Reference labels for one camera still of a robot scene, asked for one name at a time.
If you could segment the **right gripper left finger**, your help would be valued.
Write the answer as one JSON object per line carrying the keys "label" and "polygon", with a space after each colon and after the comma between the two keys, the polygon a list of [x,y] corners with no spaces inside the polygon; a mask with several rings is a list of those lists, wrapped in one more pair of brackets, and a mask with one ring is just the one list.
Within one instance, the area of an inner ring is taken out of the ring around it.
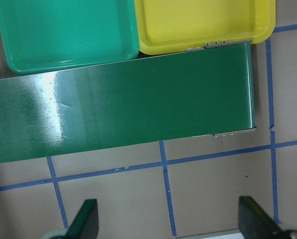
{"label": "right gripper left finger", "polygon": [[96,239],[99,233],[99,214],[96,199],[87,199],[65,234],[66,239]]}

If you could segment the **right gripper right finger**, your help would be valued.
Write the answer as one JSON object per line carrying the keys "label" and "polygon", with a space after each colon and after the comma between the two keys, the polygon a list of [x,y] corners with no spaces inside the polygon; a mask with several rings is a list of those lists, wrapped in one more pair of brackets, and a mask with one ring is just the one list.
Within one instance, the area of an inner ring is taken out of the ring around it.
{"label": "right gripper right finger", "polygon": [[245,239],[282,239],[283,230],[251,196],[240,196],[238,229]]}

